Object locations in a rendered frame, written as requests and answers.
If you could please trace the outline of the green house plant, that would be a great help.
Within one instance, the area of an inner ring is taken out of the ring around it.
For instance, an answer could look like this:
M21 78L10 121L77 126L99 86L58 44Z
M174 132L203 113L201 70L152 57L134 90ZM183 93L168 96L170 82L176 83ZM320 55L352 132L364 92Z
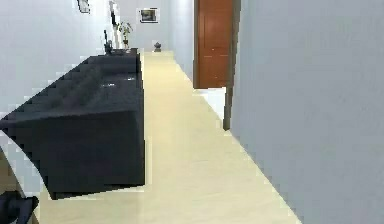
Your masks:
M117 24L117 30L122 34L122 40L124 48L129 48L129 34L133 31L133 28L129 22L119 22Z

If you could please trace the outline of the dark blue cloth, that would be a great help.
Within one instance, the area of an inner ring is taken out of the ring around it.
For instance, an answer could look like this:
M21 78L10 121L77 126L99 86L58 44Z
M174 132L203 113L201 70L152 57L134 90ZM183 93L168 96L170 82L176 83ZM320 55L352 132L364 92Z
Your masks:
M22 197L18 191L0 194L0 224L27 224L39 204L36 196Z

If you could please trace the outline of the brown wooden room door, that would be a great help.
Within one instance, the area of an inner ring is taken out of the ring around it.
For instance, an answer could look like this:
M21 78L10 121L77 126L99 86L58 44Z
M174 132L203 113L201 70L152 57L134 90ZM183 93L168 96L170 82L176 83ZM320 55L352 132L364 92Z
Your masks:
M195 0L195 89L226 88L223 129L230 129L236 15L241 0Z

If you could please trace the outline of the black statuette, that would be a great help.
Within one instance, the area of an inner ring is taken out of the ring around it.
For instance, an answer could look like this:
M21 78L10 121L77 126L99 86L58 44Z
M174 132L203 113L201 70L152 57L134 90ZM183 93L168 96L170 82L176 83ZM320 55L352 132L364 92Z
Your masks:
M108 39L107 31L104 31L104 38L105 38L105 44L104 44L105 53L107 55L111 55L113 46L112 46L112 41Z

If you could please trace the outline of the black long cabinet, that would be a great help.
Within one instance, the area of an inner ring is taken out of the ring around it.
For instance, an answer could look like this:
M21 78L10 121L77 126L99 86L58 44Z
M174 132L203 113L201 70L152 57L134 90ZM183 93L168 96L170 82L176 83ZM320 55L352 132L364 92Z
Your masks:
M90 56L0 119L53 200L145 184L140 53Z

